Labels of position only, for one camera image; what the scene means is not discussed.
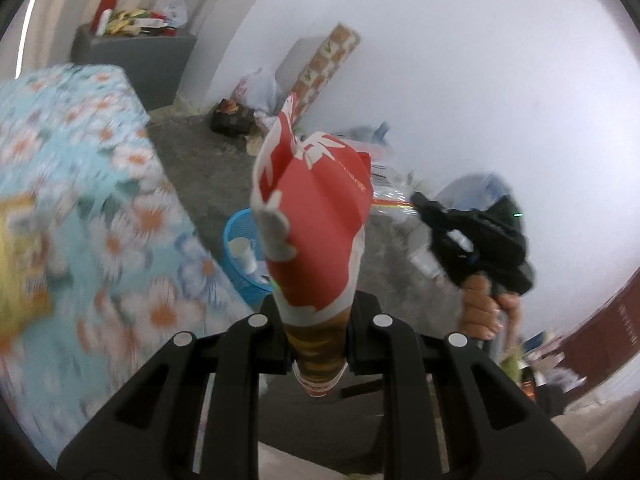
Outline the person's right hand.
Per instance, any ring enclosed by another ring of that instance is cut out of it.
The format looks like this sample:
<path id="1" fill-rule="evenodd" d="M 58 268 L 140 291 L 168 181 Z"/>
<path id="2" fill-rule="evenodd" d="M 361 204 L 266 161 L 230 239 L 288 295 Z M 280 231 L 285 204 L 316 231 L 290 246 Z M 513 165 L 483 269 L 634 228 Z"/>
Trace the person's right hand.
<path id="1" fill-rule="evenodd" d="M 458 329 L 466 336 L 493 340 L 504 333 L 504 345 L 510 347 L 518 341 L 521 320 L 521 298 L 517 294 L 504 292 L 494 298 L 483 275 L 472 275 L 463 282 Z"/>

